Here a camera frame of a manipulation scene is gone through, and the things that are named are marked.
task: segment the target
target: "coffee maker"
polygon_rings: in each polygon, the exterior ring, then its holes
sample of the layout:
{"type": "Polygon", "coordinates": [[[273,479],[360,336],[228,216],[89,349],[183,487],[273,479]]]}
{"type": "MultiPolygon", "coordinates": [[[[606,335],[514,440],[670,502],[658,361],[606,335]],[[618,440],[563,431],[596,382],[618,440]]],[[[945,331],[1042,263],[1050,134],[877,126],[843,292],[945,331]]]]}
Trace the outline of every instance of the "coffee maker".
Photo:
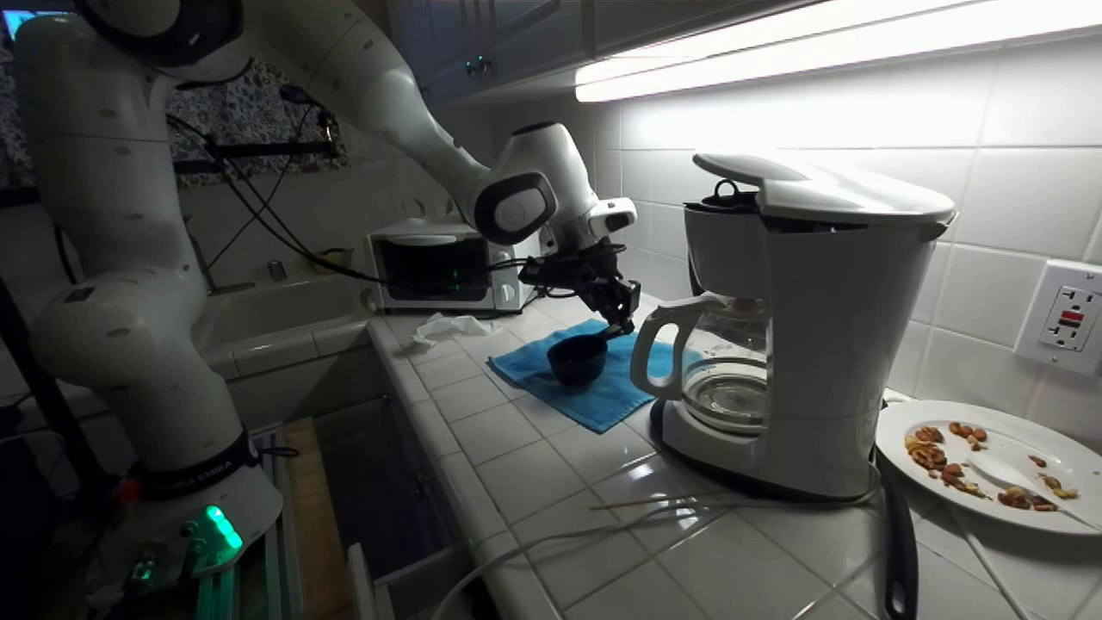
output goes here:
{"type": "Polygon", "coordinates": [[[716,193],[685,204],[700,297],[641,327],[632,382],[675,454],[787,497],[871,490],[881,389],[955,204],[797,156],[696,156],[716,193]],[[670,375],[650,375],[670,331],[670,375]]]}

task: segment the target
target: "white tile countertop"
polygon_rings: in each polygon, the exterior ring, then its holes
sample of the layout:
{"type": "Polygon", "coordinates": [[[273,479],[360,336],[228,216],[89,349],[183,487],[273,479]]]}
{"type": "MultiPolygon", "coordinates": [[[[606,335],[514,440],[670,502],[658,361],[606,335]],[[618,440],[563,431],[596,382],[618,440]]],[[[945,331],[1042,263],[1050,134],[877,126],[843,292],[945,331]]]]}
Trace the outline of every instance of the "white tile countertop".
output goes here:
{"type": "MultiPolygon", "coordinates": [[[[517,544],[636,520],[647,497],[700,497],[716,510],[599,537],[538,544],[486,571],[505,620],[862,620],[881,613],[881,510],[796,505],[724,490],[647,436],[647,406],[593,433],[486,365],[584,320],[575,299],[540,299],[493,335],[412,349],[428,317],[374,317],[397,394],[440,476],[479,560],[517,544]]],[[[1102,618],[1102,540],[1050,537],[955,516],[910,487],[920,537],[922,620],[1014,618],[962,537],[1036,620],[1102,618]]]]}

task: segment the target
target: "cabinet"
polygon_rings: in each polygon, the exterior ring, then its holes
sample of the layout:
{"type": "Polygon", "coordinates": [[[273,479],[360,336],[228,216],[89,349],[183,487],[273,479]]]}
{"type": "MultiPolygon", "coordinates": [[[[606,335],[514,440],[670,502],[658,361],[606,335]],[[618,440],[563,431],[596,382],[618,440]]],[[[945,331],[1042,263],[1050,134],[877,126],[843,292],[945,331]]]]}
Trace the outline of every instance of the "cabinet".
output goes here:
{"type": "Polygon", "coordinates": [[[596,56],[780,8],[785,0],[588,0],[596,56]]]}
{"type": "Polygon", "coordinates": [[[390,0],[390,36],[423,95],[450,103],[580,57],[796,3],[813,0],[390,0]]]}
{"type": "Polygon", "coordinates": [[[428,100],[458,100],[584,57],[580,0],[390,0],[428,100]]]}

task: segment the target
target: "white plate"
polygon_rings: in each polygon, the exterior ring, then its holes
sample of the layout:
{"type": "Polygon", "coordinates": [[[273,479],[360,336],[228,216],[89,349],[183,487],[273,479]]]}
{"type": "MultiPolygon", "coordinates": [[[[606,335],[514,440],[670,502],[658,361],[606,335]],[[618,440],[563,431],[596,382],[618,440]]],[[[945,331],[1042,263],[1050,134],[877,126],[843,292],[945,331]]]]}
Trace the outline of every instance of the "white plate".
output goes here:
{"type": "Polygon", "coordinates": [[[945,433],[949,421],[974,423],[974,427],[987,431],[987,451],[1022,473],[1036,473],[1028,454],[1046,458],[1046,473],[1055,473],[1065,487],[1077,490],[1077,498],[1055,498],[1055,497],[1050,498],[1073,505],[1092,525],[1102,525],[1102,454],[1094,454],[1092,449],[1085,449],[1050,427],[1041,427],[1032,421],[1007,418],[1007,412],[986,411],[986,406],[968,406],[968,402],[912,401],[912,402],[893,402],[888,411],[881,411],[881,421],[873,427],[873,444],[912,483],[927,487],[929,493],[936,493],[965,510],[986,512],[993,520],[1032,526],[1032,532],[1050,532],[1050,534],[1073,534],[1073,537],[1094,534],[1065,512],[1036,512],[1036,510],[1002,505],[998,487],[986,483],[976,473],[965,468],[968,473],[965,479],[976,483],[987,493],[987,498],[968,497],[955,487],[944,487],[927,468],[920,468],[906,454],[906,436],[922,423],[933,423],[944,431],[944,436],[945,436],[944,451],[949,462],[962,462],[968,454],[968,444],[962,436],[945,433]]]}

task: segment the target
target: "electrical outlet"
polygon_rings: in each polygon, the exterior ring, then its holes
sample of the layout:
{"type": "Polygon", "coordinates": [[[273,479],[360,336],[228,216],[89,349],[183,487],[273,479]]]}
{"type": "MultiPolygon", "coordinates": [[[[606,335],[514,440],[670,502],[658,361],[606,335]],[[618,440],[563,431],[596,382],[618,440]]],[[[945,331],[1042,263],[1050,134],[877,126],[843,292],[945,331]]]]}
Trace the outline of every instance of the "electrical outlet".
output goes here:
{"type": "Polygon", "coordinates": [[[1098,309],[1102,309],[1102,292],[1059,287],[1055,309],[1042,320],[1041,341],[1046,349],[1082,351],[1094,335],[1098,309]]]}
{"type": "Polygon", "coordinates": [[[1102,270],[1077,263],[1046,263],[1013,351],[1077,375],[1094,375],[1102,365],[1098,317],[1102,270]]]}

